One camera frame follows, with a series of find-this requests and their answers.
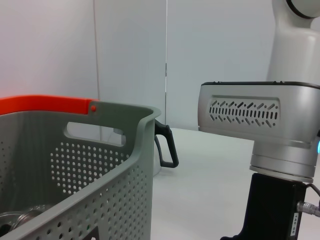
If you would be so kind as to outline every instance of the shiny metal object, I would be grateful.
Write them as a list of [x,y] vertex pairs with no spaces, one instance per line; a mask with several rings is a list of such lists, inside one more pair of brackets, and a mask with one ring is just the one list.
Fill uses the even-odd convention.
[[31,210],[28,211],[22,215],[20,215],[17,220],[13,223],[13,225],[10,228],[10,231],[15,230],[17,227],[29,222],[30,220],[34,219],[35,217],[39,216],[42,214],[42,211],[39,210]]
[[320,218],[320,210],[318,206],[315,206],[308,202],[298,202],[297,204],[297,210],[301,213],[306,213],[310,215],[315,215]]
[[23,211],[11,211],[11,212],[1,213],[0,227],[3,225],[9,225],[10,229],[8,231],[11,232],[16,228],[18,228],[19,226],[39,216],[40,214],[50,209],[51,207],[52,206],[48,204],[37,205]]

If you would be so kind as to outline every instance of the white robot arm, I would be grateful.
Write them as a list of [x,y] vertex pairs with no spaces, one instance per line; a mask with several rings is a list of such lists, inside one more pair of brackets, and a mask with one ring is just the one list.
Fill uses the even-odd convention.
[[320,151],[320,0],[272,0],[275,35],[266,81],[206,82],[199,130],[254,140],[241,233],[222,240],[297,240]]

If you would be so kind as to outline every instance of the laundry basket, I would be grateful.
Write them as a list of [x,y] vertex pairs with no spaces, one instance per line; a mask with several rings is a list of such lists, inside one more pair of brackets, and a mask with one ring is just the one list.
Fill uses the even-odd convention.
[[[1,240],[149,240],[159,115],[91,99],[0,99],[0,213],[52,206]],[[69,122],[119,129],[125,145],[73,137]]]

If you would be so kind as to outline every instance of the black cable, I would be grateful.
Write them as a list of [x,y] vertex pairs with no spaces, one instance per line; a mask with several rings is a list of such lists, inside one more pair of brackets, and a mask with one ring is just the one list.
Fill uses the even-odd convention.
[[320,190],[312,183],[309,183],[307,185],[305,185],[306,188],[311,187],[320,197]]

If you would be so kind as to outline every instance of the white table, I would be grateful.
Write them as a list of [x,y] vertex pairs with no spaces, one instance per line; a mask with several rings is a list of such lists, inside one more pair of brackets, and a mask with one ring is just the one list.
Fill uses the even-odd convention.
[[[240,233],[253,171],[253,141],[172,129],[180,164],[153,178],[151,240],[219,240]],[[170,160],[165,139],[162,154]],[[320,187],[320,166],[314,177]],[[319,197],[307,190],[306,202]],[[303,214],[299,240],[320,236],[320,218]]]

